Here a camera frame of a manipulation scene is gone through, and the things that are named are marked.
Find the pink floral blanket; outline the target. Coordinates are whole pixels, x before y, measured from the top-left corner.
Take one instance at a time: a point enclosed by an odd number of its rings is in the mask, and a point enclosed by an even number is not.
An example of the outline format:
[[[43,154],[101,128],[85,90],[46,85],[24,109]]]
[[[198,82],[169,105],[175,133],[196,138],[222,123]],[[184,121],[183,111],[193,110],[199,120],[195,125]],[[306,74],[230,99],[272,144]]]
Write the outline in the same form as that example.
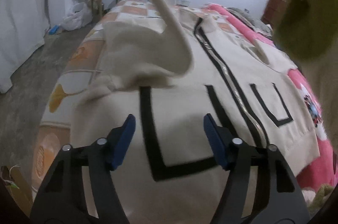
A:
[[[230,22],[230,24],[234,26],[251,44],[258,45],[264,49],[270,49],[272,52],[279,52],[283,56],[287,56],[286,53],[279,50],[273,44],[273,41],[254,32],[254,30],[248,27],[240,19],[236,18],[221,5],[211,3],[204,6],[204,8],[223,15],[227,21]],[[337,184],[337,159],[333,154],[333,148],[325,133],[320,105],[316,96],[312,92],[309,83],[298,68],[290,68],[288,70],[288,76],[300,93],[307,107],[307,111],[311,116],[320,152],[320,156],[313,160],[300,172],[300,174],[298,174],[297,181],[302,189],[311,188],[315,192],[317,192],[322,185],[331,185],[334,187]]]

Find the grey lace pillow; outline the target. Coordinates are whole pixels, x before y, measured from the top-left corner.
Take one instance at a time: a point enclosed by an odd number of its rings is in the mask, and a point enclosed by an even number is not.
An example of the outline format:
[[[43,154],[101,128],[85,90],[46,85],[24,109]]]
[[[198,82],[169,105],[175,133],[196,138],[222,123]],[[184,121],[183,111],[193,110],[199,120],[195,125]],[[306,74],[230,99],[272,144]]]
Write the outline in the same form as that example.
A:
[[[273,29],[270,25],[263,23],[261,20],[252,17],[248,12],[240,10],[238,8],[229,7],[226,8],[229,13],[240,19],[244,24],[250,27],[255,33],[259,33],[267,38],[271,38],[273,35]]]

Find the white curtain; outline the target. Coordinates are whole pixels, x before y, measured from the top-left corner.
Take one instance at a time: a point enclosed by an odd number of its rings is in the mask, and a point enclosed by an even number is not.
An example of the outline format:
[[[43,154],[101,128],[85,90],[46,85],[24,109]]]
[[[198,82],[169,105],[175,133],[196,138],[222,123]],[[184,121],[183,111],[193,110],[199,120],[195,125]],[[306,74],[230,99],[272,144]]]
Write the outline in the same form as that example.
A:
[[[1,0],[1,93],[11,76],[39,47],[49,29],[46,0]]]

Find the olive green sleeve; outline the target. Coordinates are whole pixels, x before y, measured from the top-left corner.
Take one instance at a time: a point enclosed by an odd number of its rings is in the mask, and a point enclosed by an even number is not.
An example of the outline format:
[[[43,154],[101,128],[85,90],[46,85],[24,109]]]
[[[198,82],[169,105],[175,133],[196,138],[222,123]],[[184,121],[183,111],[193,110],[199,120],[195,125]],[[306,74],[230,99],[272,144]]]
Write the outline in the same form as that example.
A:
[[[337,41],[337,0],[288,0],[273,37],[295,60],[323,56]]]

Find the patterned tile bed sheet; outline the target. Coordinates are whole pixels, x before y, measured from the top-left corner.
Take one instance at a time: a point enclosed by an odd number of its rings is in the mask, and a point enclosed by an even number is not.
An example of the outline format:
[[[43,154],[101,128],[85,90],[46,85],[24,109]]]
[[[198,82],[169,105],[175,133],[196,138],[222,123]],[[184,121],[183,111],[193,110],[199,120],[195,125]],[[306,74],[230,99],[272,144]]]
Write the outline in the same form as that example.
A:
[[[72,117],[76,105],[88,86],[101,72],[98,66],[106,45],[102,24],[118,20],[131,21],[132,23],[142,21],[148,26],[156,25],[158,28],[162,28],[162,20],[155,15],[152,4],[141,3],[137,0],[123,0],[95,25],[79,45],[58,79],[42,116],[33,155],[31,179],[33,195],[37,194],[42,180],[61,146],[68,143],[69,138],[74,135]],[[133,114],[136,118],[136,131],[122,166],[112,177],[117,189],[121,190],[122,183],[130,180],[128,173],[132,171],[133,167],[137,167],[138,177],[132,181],[131,185],[142,190],[145,186],[152,184],[152,178],[140,125],[139,91],[129,92],[128,95],[130,99],[126,102],[126,111],[113,109],[110,106],[103,110],[105,104],[95,102],[94,105],[100,108],[92,114],[80,115],[79,124],[82,128],[71,143],[88,145],[91,141],[102,137],[112,127],[122,125],[124,119],[129,114]]]

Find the cream zip jacket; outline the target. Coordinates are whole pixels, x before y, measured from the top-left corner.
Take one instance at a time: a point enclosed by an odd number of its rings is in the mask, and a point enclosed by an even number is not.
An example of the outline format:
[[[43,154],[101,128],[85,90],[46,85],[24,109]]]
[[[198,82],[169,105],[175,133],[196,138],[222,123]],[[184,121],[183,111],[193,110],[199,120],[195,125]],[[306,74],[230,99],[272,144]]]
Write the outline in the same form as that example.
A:
[[[152,184],[130,180],[118,190],[130,223],[209,223],[228,175],[217,165],[203,128],[218,125],[256,147],[276,145],[294,174],[319,157],[315,127],[288,76],[287,56],[228,34],[210,14],[151,0],[162,28],[142,21],[105,22],[98,68],[72,117],[99,109],[126,111],[129,92],[139,91],[140,125]]]

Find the white plastic bag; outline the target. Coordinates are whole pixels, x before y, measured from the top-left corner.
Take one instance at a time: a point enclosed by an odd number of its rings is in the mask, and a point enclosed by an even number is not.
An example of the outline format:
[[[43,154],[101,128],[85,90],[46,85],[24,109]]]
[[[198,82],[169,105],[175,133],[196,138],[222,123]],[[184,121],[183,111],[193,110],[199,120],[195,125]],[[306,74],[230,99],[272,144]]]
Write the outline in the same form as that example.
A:
[[[93,19],[92,11],[84,2],[75,4],[60,26],[66,31],[73,31],[89,24]]]

